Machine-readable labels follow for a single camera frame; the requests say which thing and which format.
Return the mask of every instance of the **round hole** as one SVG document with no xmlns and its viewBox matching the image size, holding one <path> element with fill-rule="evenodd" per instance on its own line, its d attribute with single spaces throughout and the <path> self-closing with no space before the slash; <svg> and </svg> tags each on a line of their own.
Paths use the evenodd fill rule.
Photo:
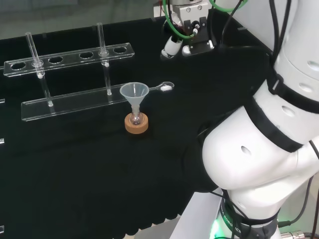
<svg viewBox="0 0 319 239">
<path fill-rule="evenodd" d="M 24 62 L 18 62 L 18 63 L 15 63 L 13 65 L 11 65 L 11 69 L 17 71 L 17 70 L 21 70 L 25 67 L 25 63 Z"/>
<path fill-rule="evenodd" d="M 127 49 L 126 49 L 126 47 L 117 47 L 117 48 L 114 48 L 113 51 L 115 53 L 122 54 L 122 53 L 126 52 Z"/>
<path fill-rule="evenodd" d="M 246 148 L 245 146 L 241 146 L 241 151 L 243 151 L 243 153 L 248 154 L 249 156 L 251 156 L 251 152 L 248 148 Z"/>
<path fill-rule="evenodd" d="M 80 54 L 82 59 L 90 59 L 93 56 L 93 52 L 83 52 Z"/>
<path fill-rule="evenodd" d="M 61 56 L 52 57 L 52 58 L 49 59 L 49 62 L 51 64 L 58 64 L 58 63 L 60 63 L 62 61 L 63 61 L 63 58 Z"/>
<path fill-rule="evenodd" d="M 299 83 L 299 86 L 303 91 L 306 91 L 308 93 L 313 91 L 313 89 L 309 85 L 306 85 L 304 83 Z"/>
<path fill-rule="evenodd" d="M 243 209 L 246 209 L 246 207 L 245 207 L 242 203 L 238 202 L 238 204 L 239 204 L 239 206 L 241 206 Z"/>
<path fill-rule="evenodd" d="M 287 106 L 281 106 L 281 108 L 283 109 L 283 111 L 285 112 L 286 115 L 290 116 L 290 117 L 294 117 L 295 116 L 295 112 L 290 109 L 289 107 Z"/>
<path fill-rule="evenodd" d="M 315 61 L 308 61 L 308 66 L 313 69 L 314 71 L 319 71 L 319 63 Z"/>
</svg>

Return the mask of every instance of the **plastic funnel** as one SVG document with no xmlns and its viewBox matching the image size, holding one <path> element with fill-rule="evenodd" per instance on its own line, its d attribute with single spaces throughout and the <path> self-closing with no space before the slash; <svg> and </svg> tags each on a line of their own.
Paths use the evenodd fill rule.
<svg viewBox="0 0 319 239">
<path fill-rule="evenodd" d="M 120 88 L 120 93 L 132 106 L 140 105 L 149 91 L 149 87 L 140 82 L 130 82 Z"/>
</svg>

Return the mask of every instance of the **black cable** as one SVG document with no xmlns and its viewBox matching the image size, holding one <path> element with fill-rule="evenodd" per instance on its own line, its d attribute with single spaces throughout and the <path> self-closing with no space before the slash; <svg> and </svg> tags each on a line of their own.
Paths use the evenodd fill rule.
<svg viewBox="0 0 319 239">
<path fill-rule="evenodd" d="M 291 224 L 295 223 L 296 221 L 298 221 L 301 216 L 304 214 L 304 211 L 306 209 L 306 205 L 307 205 L 307 202 L 308 202 L 308 196 L 309 196 L 309 192 L 310 192 L 310 186 L 311 186 L 311 182 L 313 180 L 314 177 L 311 177 L 309 179 L 309 182 L 308 182 L 308 186 L 307 186 L 307 190 L 306 190 L 306 195 L 305 195 L 305 200 L 304 200 L 304 204 L 303 204 L 303 207 L 299 213 L 299 215 L 293 219 L 292 221 L 283 221 L 283 222 L 278 222 L 278 227 L 279 228 L 283 228 L 283 227 L 287 227 L 287 226 L 290 226 Z"/>
<path fill-rule="evenodd" d="M 318 195 L 317 195 L 316 212 L 315 212 L 314 226 L 313 226 L 313 232 L 312 232 L 311 239 L 314 239 L 316 236 L 316 229 L 317 229 L 317 223 L 318 223 L 318 213 L 319 213 L 319 190 L 318 190 Z"/>
<path fill-rule="evenodd" d="M 224 114 L 215 116 L 213 120 L 202 123 L 197 131 L 198 134 L 197 134 L 196 138 L 197 138 L 198 143 L 203 147 L 204 140 L 208 135 L 207 133 L 210 133 L 209 130 L 217 127 L 220 123 L 222 123 L 225 119 L 227 119 L 236 110 L 237 110 L 237 108 L 234 110 L 228 111 Z"/>
<path fill-rule="evenodd" d="M 224 196 L 224 195 L 220 195 L 220 194 L 214 193 L 214 192 L 210 192 L 210 193 L 211 193 L 211 194 L 214 194 L 214 195 L 216 195 L 216 196 L 218 196 L 218 197 L 221 197 L 221 198 L 223 198 L 223 199 L 225 199 L 225 200 L 227 200 L 227 202 L 228 202 L 228 203 L 231 203 L 231 204 L 244 216 L 244 218 L 248 219 L 247 215 L 244 214 L 243 211 L 240 210 L 239 207 L 238 207 L 236 204 L 234 204 L 234 203 L 230 200 L 229 196 L 226 197 L 226 196 Z M 233 216 L 232 216 L 232 219 L 233 219 L 233 230 L 232 230 L 231 239 L 234 239 L 234 237 L 235 237 L 236 219 L 235 219 Z M 239 227 L 240 231 L 243 232 L 243 230 L 242 230 L 242 228 L 241 228 L 241 223 L 240 223 L 240 222 L 238 223 L 238 227 Z M 243 233 L 242 233 L 242 239 L 245 239 L 245 238 L 250 234 L 250 231 L 251 231 L 251 225 L 249 225 L 249 231 L 247 232 L 247 234 L 246 234 L 245 236 L 244 236 Z"/>
<path fill-rule="evenodd" d="M 171 9 L 170 9 L 170 0 L 167 0 L 167 7 L 168 7 L 168 16 L 170 21 L 173 23 L 173 19 L 171 17 Z"/>
<path fill-rule="evenodd" d="M 279 37 L 278 49 L 277 49 L 277 51 L 274 51 L 274 55 L 273 55 L 273 62 L 274 63 L 277 60 L 277 57 L 278 57 L 279 52 L 280 52 L 280 49 L 281 49 L 281 47 L 283 45 L 283 42 L 284 42 L 285 33 L 286 33 L 287 25 L 288 25 L 291 2 L 292 2 L 292 0 L 287 0 L 283 26 L 281 28 L 281 33 L 280 33 L 280 37 Z"/>
<path fill-rule="evenodd" d="M 311 236 L 312 236 L 312 233 L 304 233 L 304 235 L 305 235 L 305 238 L 311 238 Z M 319 234 L 315 234 L 315 238 L 316 239 L 319 239 Z"/>
<path fill-rule="evenodd" d="M 314 149 L 314 152 L 316 153 L 318 159 L 319 159 L 319 151 L 317 149 L 317 147 L 315 146 L 314 142 L 312 140 L 309 141 L 311 147 Z"/>
<path fill-rule="evenodd" d="M 279 52 L 279 25 L 278 25 L 278 18 L 276 13 L 275 1 L 269 0 L 271 16 L 273 18 L 274 24 L 274 33 L 275 33 L 275 41 L 274 41 L 274 54 L 273 56 L 278 55 Z M 272 65 L 275 64 L 275 59 L 272 58 Z"/>
<path fill-rule="evenodd" d="M 228 27 L 228 25 L 229 25 L 229 23 L 230 23 L 230 20 L 232 19 L 233 15 L 235 14 L 235 12 L 237 11 L 237 9 L 239 8 L 239 6 L 240 6 L 240 4 L 241 4 L 242 1 L 243 1 L 243 0 L 239 0 L 239 2 L 237 3 L 237 5 L 235 6 L 234 10 L 231 12 L 231 14 L 229 15 L 229 17 L 228 17 L 228 19 L 227 19 L 227 21 L 226 21 L 226 24 L 225 24 L 224 29 L 223 29 L 223 33 L 221 34 L 221 41 L 220 41 L 221 44 L 223 44 L 223 42 L 224 42 L 224 35 L 225 35 L 225 32 L 226 32 L 226 30 L 227 30 L 227 27 Z"/>
<path fill-rule="evenodd" d="M 283 27 L 281 28 L 281 33 L 280 33 L 280 38 L 279 38 L 279 50 L 281 49 L 283 42 L 284 42 L 284 37 L 285 37 L 287 25 L 288 25 L 291 2 L 292 2 L 292 0 L 287 0 Z"/>
<path fill-rule="evenodd" d="M 215 8 L 212 6 L 211 7 L 211 10 L 210 10 L 210 26 L 209 26 L 209 33 L 210 33 L 210 39 L 211 39 L 211 42 L 213 43 L 213 46 L 216 46 L 217 45 L 217 40 L 216 40 L 216 37 L 215 37 L 215 34 L 213 32 L 213 16 L 214 16 L 214 12 L 215 12 Z"/>
<path fill-rule="evenodd" d="M 228 199 L 227 197 L 225 197 L 225 196 L 223 196 L 223 195 L 220 195 L 220 194 L 218 194 L 218 193 L 214 193 L 214 192 L 210 192 L 211 194 L 214 194 L 214 195 L 216 195 L 216 196 L 218 196 L 218 197 L 221 197 L 221 198 L 223 198 L 223 199 L 226 199 L 229 203 L 231 203 L 243 216 L 244 216 L 244 218 L 248 218 L 247 216 L 246 216 L 246 214 L 244 214 L 243 213 L 243 211 L 242 210 L 240 210 L 239 209 L 239 207 L 236 205 L 236 204 L 234 204 L 230 199 Z"/>
<path fill-rule="evenodd" d="M 313 148 L 314 152 L 316 153 L 317 158 L 319 159 L 319 152 L 317 147 L 315 146 L 314 142 L 312 140 L 309 141 L 311 147 Z M 319 190 L 317 195 L 317 203 L 316 203 L 316 212 L 315 212 L 315 219 L 314 219 L 314 226 L 313 226 L 313 232 L 311 239 L 314 239 L 316 236 L 316 229 L 317 229 L 317 223 L 318 223 L 318 213 L 319 213 Z"/>
<path fill-rule="evenodd" d="M 307 202 L 308 202 L 309 191 L 310 191 L 310 186 L 311 186 L 311 182 L 313 181 L 313 178 L 314 178 L 314 177 L 312 176 L 312 177 L 309 179 L 309 181 L 308 181 L 308 186 L 307 186 L 307 190 L 306 190 L 306 196 L 305 196 L 303 208 L 301 209 L 299 215 L 298 215 L 295 219 L 293 219 L 293 220 L 291 221 L 291 224 L 292 224 L 292 223 L 295 223 L 296 221 L 298 221 L 298 220 L 301 218 L 301 216 L 303 215 L 303 213 L 304 213 L 304 211 L 305 211 L 305 209 L 306 209 L 306 205 L 307 205 Z"/>
</svg>

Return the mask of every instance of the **funnel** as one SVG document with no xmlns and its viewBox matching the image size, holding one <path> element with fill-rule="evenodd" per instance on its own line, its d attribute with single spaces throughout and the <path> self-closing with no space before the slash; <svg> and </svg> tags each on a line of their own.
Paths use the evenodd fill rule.
<svg viewBox="0 0 319 239">
<path fill-rule="evenodd" d="M 130 82 L 120 88 L 120 93 L 132 105 L 132 113 L 125 118 L 125 127 L 128 132 L 142 133 L 148 128 L 148 119 L 140 112 L 140 103 L 149 91 L 147 85 L 139 82 Z"/>
<path fill-rule="evenodd" d="M 120 93 L 132 106 L 139 106 L 149 91 L 147 85 L 139 82 L 130 82 L 120 88 Z"/>
</svg>

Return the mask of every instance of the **black table surface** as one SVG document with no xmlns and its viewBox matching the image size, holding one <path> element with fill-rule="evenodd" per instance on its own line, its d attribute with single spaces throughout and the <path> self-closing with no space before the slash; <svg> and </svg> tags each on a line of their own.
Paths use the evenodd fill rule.
<svg viewBox="0 0 319 239">
<path fill-rule="evenodd" d="M 215 14 L 217 39 L 226 15 Z M 0 225 L 5 238 L 120 239 L 181 214 L 193 194 L 180 158 L 198 127 L 245 103 L 265 80 L 266 53 L 227 48 L 160 60 L 169 35 L 164 18 L 104 26 L 108 45 L 130 42 L 135 56 L 111 62 L 112 85 L 163 81 L 172 92 L 153 92 L 141 104 L 150 126 L 130 135 L 120 103 L 46 119 L 21 121 L 21 102 L 43 98 L 34 74 L 0 75 Z M 260 45 L 230 24 L 229 46 Z M 34 36 L 39 55 L 98 46 L 93 27 Z M 0 41 L 0 62 L 30 57 L 24 37 Z M 53 96 L 103 87 L 100 64 L 46 73 Z"/>
</svg>

